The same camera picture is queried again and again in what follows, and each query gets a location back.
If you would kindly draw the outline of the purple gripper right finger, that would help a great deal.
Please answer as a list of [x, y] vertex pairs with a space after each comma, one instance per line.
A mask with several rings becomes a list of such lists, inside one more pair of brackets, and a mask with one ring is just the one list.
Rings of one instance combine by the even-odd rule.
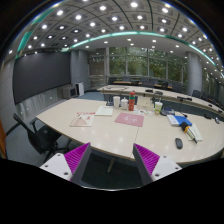
[[133, 144], [133, 155], [144, 185], [181, 170], [169, 157], [159, 156], [136, 143]]

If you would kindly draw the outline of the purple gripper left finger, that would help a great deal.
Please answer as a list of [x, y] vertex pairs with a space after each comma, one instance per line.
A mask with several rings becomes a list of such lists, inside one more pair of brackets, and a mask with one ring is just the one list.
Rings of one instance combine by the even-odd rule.
[[66, 154], [56, 153], [41, 169], [80, 185], [90, 154], [91, 144], [86, 143]]

